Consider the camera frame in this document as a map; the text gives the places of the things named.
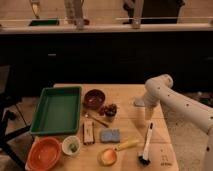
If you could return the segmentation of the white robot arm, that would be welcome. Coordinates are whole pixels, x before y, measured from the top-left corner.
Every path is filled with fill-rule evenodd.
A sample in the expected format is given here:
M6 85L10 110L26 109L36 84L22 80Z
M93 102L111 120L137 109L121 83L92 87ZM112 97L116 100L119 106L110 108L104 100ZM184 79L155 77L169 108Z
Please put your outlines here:
M173 80L168 74L150 78L145 82L145 118L152 118L154 108L159 102L184 115L209 136L202 171L213 171L213 108L175 92L172 86Z

